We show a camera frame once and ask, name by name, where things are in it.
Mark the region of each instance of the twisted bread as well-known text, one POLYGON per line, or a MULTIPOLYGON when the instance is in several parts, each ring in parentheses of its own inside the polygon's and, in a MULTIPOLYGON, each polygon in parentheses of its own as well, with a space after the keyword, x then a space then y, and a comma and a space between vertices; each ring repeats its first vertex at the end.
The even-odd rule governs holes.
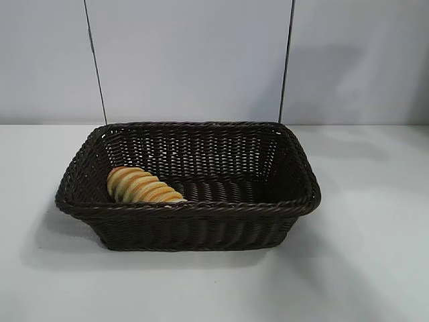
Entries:
POLYGON ((107 177, 109 195, 123 203, 179 203, 183 196, 141 168, 119 166, 107 177))

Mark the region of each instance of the metal rod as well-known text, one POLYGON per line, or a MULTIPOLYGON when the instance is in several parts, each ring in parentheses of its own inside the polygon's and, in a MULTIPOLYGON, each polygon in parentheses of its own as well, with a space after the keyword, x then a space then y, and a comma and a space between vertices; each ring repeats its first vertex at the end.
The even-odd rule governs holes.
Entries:
POLYGON ((88 35, 89 35, 89 42, 91 44, 91 51, 93 52, 93 58, 94 58, 94 65, 95 65, 95 73, 97 74, 97 82, 99 84, 99 92, 100 92, 100 99, 101 99, 101 106, 103 107, 103 115, 105 117, 105 124, 107 125, 107 117, 106 117, 106 109, 105 109, 105 100, 103 98, 103 91, 101 90, 101 83, 100 83, 100 75, 99 75, 99 67, 97 65, 97 58, 95 56, 95 49, 94 49, 94 42, 93 42, 93 34, 91 32, 91 26, 89 23, 89 16, 88 16, 88 7, 86 6, 86 0, 83 0, 83 5, 85 6, 85 15, 86 15, 86 24, 88 25, 88 35))
POLYGON ((282 97, 280 99, 279 123, 282 122, 283 104, 284 104, 284 91, 285 91, 285 88, 286 88, 286 79, 288 77, 289 53, 290 53, 290 43, 291 43, 291 40, 292 40, 292 27, 293 27, 293 24, 294 24, 294 15, 295 15, 295 0, 292 0, 292 6, 290 7, 288 43, 286 45, 286 57, 285 57, 285 60, 284 60, 284 73, 283 73, 283 84, 282 84, 282 97))

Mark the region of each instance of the wicker basket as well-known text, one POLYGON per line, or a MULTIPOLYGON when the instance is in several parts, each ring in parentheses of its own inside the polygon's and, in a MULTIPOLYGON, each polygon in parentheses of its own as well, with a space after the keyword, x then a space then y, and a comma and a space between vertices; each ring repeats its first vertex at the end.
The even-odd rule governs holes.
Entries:
POLYGON ((295 135, 278 123, 126 123, 95 129, 56 204, 110 250, 252 250, 280 244, 320 190, 295 135), (159 176, 187 203, 114 203, 116 166, 159 176))

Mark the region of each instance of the white table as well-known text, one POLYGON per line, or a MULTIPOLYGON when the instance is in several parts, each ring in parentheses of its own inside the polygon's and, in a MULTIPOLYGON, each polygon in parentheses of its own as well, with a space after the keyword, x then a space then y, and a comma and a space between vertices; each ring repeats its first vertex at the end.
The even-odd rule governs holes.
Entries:
POLYGON ((319 209, 272 250, 169 254, 55 209, 93 126, 0 126, 0 321, 428 321, 429 127, 291 128, 319 209))

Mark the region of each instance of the basket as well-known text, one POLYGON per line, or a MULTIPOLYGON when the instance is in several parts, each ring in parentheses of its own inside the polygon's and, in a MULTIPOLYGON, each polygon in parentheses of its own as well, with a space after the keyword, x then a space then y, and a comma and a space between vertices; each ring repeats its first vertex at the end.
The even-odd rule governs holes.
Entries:
POLYGON ((254 250, 280 244, 320 189, 295 135, 258 122, 125 123, 95 129, 56 194, 110 250, 254 250), (114 203, 106 180, 138 166, 188 202, 114 203))

